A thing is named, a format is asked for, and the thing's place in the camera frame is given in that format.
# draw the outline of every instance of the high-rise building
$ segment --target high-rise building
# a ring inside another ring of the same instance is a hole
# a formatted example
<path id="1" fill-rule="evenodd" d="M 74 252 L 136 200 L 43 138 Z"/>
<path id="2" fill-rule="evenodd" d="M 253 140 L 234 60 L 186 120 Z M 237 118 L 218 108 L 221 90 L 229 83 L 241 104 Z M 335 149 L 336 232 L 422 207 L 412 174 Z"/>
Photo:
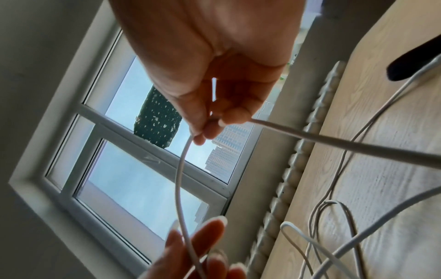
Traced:
<path id="1" fill-rule="evenodd" d="M 238 125 L 229 125 L 225 127 L 220 135 L 212 140 L 212 143 L 240 155 L 247 143 L 248 136 L 251 133 L 253 126 L 254 124 L 249 122 Z"/>
<path id="2" fill-rule="evenodd" d="M 205 162 L 205 169 L 214 177 L 228 183 L 239 160 L 239 154 L 226 148 L 216 147 Z"/>

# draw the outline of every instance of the wooden table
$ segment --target wooden table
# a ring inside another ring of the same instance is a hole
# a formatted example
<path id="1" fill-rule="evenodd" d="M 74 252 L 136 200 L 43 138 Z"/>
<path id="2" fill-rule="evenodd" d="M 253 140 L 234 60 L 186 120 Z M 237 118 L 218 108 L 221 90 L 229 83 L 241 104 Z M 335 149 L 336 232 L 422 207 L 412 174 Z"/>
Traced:
<path id="1" fill-rule="evenodd" d="M 322 135 L 350 139 L 403 82 L 388 81 L 387 65 L 401 54 L 441 34 L 440 0 L 397 0 L 360 41 L 348 62 Z M 414 86 L 373 126 L 364 142 L 441 154 L 441 71 Z M 286 221 L 307 232 L 307 219 L 324 194 L 342 151 L 316 144 Z M 354 155 L 333 198 L 345 203 L 358 231 L 394 205 L 441 184 L 441 171 Z M 350 235 L 337 207 L 328 208 L 319 227 L 321 243 L 334 251 Z M 291 234 L 304 249 L 306 242 Z M 404 211 L 362 242 L 368 278 L 441 277 L 441 196 Z M 313 268 L 318 262 L 311 255 Z M 355 271 L 352 252 L 342 257 Z M 295 279 L 302 258 L 279 234 L 263 279 Z M 332 267 L 330 278 L 345 278 Z"/>

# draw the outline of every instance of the wall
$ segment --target wall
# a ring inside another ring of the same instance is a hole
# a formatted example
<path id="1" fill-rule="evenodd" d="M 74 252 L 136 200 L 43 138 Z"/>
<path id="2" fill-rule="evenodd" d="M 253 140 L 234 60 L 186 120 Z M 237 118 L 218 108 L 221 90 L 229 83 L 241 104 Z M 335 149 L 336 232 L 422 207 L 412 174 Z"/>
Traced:
<path id="1" fill-rule="evenodd" d="M 8 180 L 100 4 L 101 0 L 0 1 L 0 278 L 96 276 Z M 130 278 L 115 262 L 102 268 L 113 268 L 114 278 Z"/>
<path id="2" fill-rule="evenodd" d="M 322 16 L 308 31 L 268 120 L 303 128 L 327 73 L 337 61 L 348 61 L 363 35 L 393 2 L 325 0 Z M 249 255 L 295 143 L 292 137 L 263 130 L 226 213 L 228 228 L 218 245 L 232 262 Z"/>

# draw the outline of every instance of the cord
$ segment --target cord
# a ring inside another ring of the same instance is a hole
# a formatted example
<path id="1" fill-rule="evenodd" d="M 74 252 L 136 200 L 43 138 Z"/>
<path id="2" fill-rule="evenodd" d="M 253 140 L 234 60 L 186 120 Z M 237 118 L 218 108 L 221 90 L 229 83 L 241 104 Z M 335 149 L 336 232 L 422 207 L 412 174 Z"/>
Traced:
<path id="1" fill-rule="evenodd" d="M 317 143 L 326 144 L 329 146 L 337 147 L 344 149 L 345 151 L 342 153 L 339 166 L 337 168 L 337 171 L 331 181 L 330 186 L 328 187 L 325 195 L 321 198 L 320 202 L 314 207 L 310 218 L 308 220 L 308 233 L 310 237 L 306 236 L 300 229 L 298 229 L 294 224 L 289 222 L 283 222 L 281 225 L 281 231 L 287 237 L 289 242 L 298 250 L 300 251 L 300 248 L 298 245 L 296 245 L 284 232 L 283 228 L 289 226 L 293 228 L 297 233 L 300 234 L 304 239 L 306 239 L 309 244 L 307 246 L 307 252 L 303 253 L 301 252 L 301 255 L 304 258 L 304 264 L 302 265 L 302 269 L 300 272 L 300 279 L 303 278 L 303 273 L 305 270 L 304 265 L 307 265 L 311 274 L 312 267 L 308 261 L 307 256 L 309 255 L 309 250 L 311 248 L 311 245 L 314 247 L 314 250 L 316 252 L 316 256 L 319 260 L 319 262 L 322 262 L 320 259 L 320 256 L 318 255 L 317 249 L 320 250 L 324 255 L 328 257 L 323 263 L 321 263 L 319 269 L 316 273 L 313 274 L 312 279 L 318 279 L 322 277 L 323 275 L 326 275 L 327 269 L 334 264 L 337 268 L 342 270 L 348 277 L 351 279 L 360 279 L 365 278 L 363 272 L 362 272 L 362 264 L 361 264 L 361 257 L 360 257 L 360 251 L 355 251 L 355 257 L 356 257 L 356 264 L 357 264 L 357 274 L 358 276 L 355 276 L 351 271 L 349 271 L 346 266 L 338 259 L 345 253 L 347 253 L 349 250 L 353 248 L 357 248 L 359 243 L 363 241 L 365 238 L 367 238 L 369 235 L 373 234 L 376 230 L 378 230 L 382 225 L 384 225 L 386 222 L 388 222 L 390 219 L 395 217 L 398 213 L 405 210 L 406 208 L 423 201 L 425 199 L 428 199 L 434 195 L 441 193 L 441 186 L 436 187 L 435 189 L 431 189 L 428 191 L 425 191 L 421 194 L 418 194 L 412 198 L 409 198 L 396 207 L 394 207 L 391 211 L 387 212 L 385 215 L 383 215 L 379 220 L 377 220 L 373 225 L 365 229 L 363 232 L 355 235 L 352 237 L 352 239 L 347 242 L 346 244 L 342 245 L 340 248 L 338 248 L 334 253 L 330 253 L 328 250 L 326 250 L 324 247 L 322 247 L 318 242 L 316 242 L 313 238 L 317 234 L 317 228 L 318 228 L 318 221 L 320 217 L 321 211 L 329 204 L 338 204 L 341 206 L 343 211 L 346 214 L 346 218 L 348 220 L 348 224 L 350 226 L 351 235 L 355 234 L 355 226 L 353 225 L 352 218 L 350 217 L 349 210 L 346 208 L 346 206 L 338 201 L 325 201 L 326 198 L 331 194 L 332 190 L 335 187 L 335 184 L 339 178 L 339 175 L 342 170 L 343 162 L 345 160 L 345 156 L 347 151 L 352 151 L 355 153 L 361 153 L 365 155 L 371 155 L 375 157 L 385 158 L 385 159 L 391 159 L 395 161 L 400 162 L 406 162 L 411 163 L 414 165 L 422 165 L 427 167 L 432 167 L 436 169 L 441 169 L 441 156 L 435 155 L 435 154 L 426 154 L 421 152 L 414 152 L 409 150 L 402 150 L 402 149 L 396 149 L 396 148 L 388 148 L 388 147 L 382 147 L 382 146 L 376 146 L 371 144 L 364 144 L 364 143 L 358 143 L 355 142 L 355 140 L 378 119 L 378 117 L 386 111 L 400 96 L 401 94 L 408 88 L 408 86 L 413 83 L 418 77 L 420 77 L 422 74 L 427 72 L 428 70 L 438 66 L 441 62 L 441 55 L 435 57 L 431 62 L 429 62 L 427 65 L 425 65 L 423 68 L 421 68 L 418 72 L 416 72 L 392 97 L 378 110 L 374 116 L 360 129 L 360 131 L 350 140 L 342 140 L 338 138 L 333 137 L 327 137 L 322 135 L 315 135 L 310 134 L 308 132 L 300 131 L 297 129 L 285 127 L 282 125 L 278 125 L 275 123 L 262 121 L 262 120 L 256 120 L 251 119 L 249 122 L 261 125 L 263 127 L 269 128 L 271 130 L 275 130 L 284 134 L 288 134 L 297 138 L 303 138 L 308 141 L 313 141 Z M 186 244 L 188 253 L 190 255 L 190 258 L 195 265 L 195 269 L 199 273 L 199 276 L 201 279 L 207 279 L 206 275 L 202 269 L 202 265 L 199 261 L 199 257 L 197 256 L 193 245 L 191 243 L 191 239 L 187 230 L 187 227 L 185 225 L 184 215 L 182 211 L 182 205 L 181 205 L 181 181 L 182 181 L 182 173 L 185 165 L 185 156 L 188 152 L 188 149 L 190 147 L 190 144 L 193 141 L 193 136 L 190 136 L 180 157 L 179 164 L 176 170 L 176 177 L 175 177 L 175 204 L 176 204 L 176 211 L 178 215 L 178 221 L 181 226 L 182 230 L 182 236 L 184 238 L 184 242 Z"/>

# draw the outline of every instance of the green patterned cloth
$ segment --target green patterned cloth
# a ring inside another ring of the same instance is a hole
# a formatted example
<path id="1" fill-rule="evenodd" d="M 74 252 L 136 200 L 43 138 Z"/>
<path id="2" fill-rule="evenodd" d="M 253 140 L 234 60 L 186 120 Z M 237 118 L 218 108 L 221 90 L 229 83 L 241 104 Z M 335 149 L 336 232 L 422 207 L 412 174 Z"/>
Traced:
<path id="1" fill-rule="evenodd" d="M 173 105 L 153 86 L 136 118 L 134 134 L 166 148 L 178 131 L 182 117 Z"/>

